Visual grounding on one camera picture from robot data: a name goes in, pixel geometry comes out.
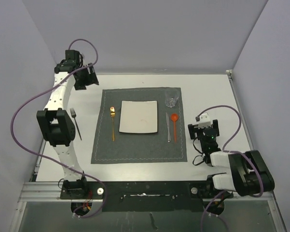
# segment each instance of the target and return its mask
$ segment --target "fork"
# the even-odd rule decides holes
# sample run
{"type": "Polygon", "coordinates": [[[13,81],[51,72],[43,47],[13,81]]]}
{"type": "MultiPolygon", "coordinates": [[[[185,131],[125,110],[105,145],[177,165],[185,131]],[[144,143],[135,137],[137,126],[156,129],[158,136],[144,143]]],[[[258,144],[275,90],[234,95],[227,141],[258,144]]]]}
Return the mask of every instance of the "fork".
{"type": "Polygon", "coordinates": [[[72,116],[72,118],[73,118],[74,121],[75,121],[75,125],[76,125],[76,128],[77,128],[77,131],[78,131],[79,137],[80,137],[80,139],[82,140],[82,136],[81,136],[81,133],[80,133],[80,131],[79,131],[79,128],[78,128],[78,125],[77,125],[77,122],[76,122],[76,112],[75,112],[74,108],[70,108],[70,112],[71,112],[71,116],[72,116]]]}
{"type": "Polygon", "coordinates": [[[111,120],[112,120],[112,137],[111,137],[111,139],[113,141],[115,141],[115,133],[114,133],[115,108],[113,106],[110,108],[110,116],[111,116],[111,120]]]}

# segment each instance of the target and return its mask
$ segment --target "table knife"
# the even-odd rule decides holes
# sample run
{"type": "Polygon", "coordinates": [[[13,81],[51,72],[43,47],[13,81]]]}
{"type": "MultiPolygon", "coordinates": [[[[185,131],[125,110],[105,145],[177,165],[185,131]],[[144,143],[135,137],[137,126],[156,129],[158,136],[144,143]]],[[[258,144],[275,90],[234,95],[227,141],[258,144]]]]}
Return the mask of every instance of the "table knife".
{"type": "Polygon", "coordinates": [[[166,113],[166,124],[167,124],[167,141],[170,143],[169,116],[167,113],[166,113]]]}

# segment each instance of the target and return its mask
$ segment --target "spoon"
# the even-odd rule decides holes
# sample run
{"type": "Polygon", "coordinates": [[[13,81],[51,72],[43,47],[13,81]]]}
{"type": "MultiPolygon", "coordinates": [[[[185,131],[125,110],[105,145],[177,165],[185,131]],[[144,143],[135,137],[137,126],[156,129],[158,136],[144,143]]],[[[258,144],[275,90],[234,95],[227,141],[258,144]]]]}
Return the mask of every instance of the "spoon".
{"type": "Polygon", "coordinates": [[[176,142],[176,121],[178,120],[179,116],[177,114],[172,114],[170,119],[174,122],[174,141],[176,142]]]}

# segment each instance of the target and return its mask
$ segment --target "gray wall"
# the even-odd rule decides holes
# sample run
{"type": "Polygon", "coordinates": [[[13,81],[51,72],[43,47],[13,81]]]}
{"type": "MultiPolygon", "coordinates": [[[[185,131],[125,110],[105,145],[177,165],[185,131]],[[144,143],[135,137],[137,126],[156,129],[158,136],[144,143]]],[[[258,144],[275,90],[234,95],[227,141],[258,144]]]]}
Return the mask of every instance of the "gray wall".
{"type": "Polygon", "coordinates": [[[56,61],[72,40],[86,38],[99,50],[99,73],[224,73],[266,2],[23,0],[56,61]]]}
{"type": "MultiPolygon", "coordinates": [[[[21,0],[0,0],[0,232],[7,232],[24,181],[36,158],[20,149],[10,135],[14,111],[29,97],[53,83],[54,60],[21,0]]],[[[16,119],[16,136],[38,150],[41,133],[36,111],[41,98],[16,119]]]]}
{"type": "Polygon", "coordinates": [[[269,0],[234,69],[253,141],[290,232],[290,0],[269,0]]]}

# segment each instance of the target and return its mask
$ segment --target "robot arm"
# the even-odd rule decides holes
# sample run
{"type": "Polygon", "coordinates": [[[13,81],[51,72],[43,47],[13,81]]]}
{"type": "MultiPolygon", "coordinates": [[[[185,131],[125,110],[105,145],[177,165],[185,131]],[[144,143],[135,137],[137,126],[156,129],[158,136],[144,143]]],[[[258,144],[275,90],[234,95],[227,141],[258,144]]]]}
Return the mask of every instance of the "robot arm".
{"type": "MultiPolygon", "coordinates": [[[[188,125],[188,129],[190,138],[200,141],[205,163],[228,169],[226,173],[209,177],[215,189],[236,191],[240,196],[260,192],[258,178],[242,155],[226,153],[219,148],[216,141],[220,134],[217,120],[211,120],[208,113],[204,113],[200,117],[196,117],[196,124],[188,125]]],[[[247,151],[245,155],[260,174],[264,191],[272,191],[275,188],[275,182],[259,151],[247,151]]]]}
{"type": "MultiPolygon", "coordinates": [[[[66,59],[55,67],[54,86],[58,85],[69,73],[83,65],[82,55],[75,50],[66,50],[66,59]]],[[[37,120],[43,137],[59,156],[60,162],[69,167],[83,172],[75,154],[73,140],[75,138],[75,126],[67,113],[69,97],[73,86],[76,90],[86,89],[86,86],[97,84],[97,76],[93,67],[83,69],[67,79],[64,83],[53,90],[44,110],[37,112],[37,120]]],[[[64,170],[64,185],[67,189],[84,189],[85,177],[71,171],[64,170]]]]}

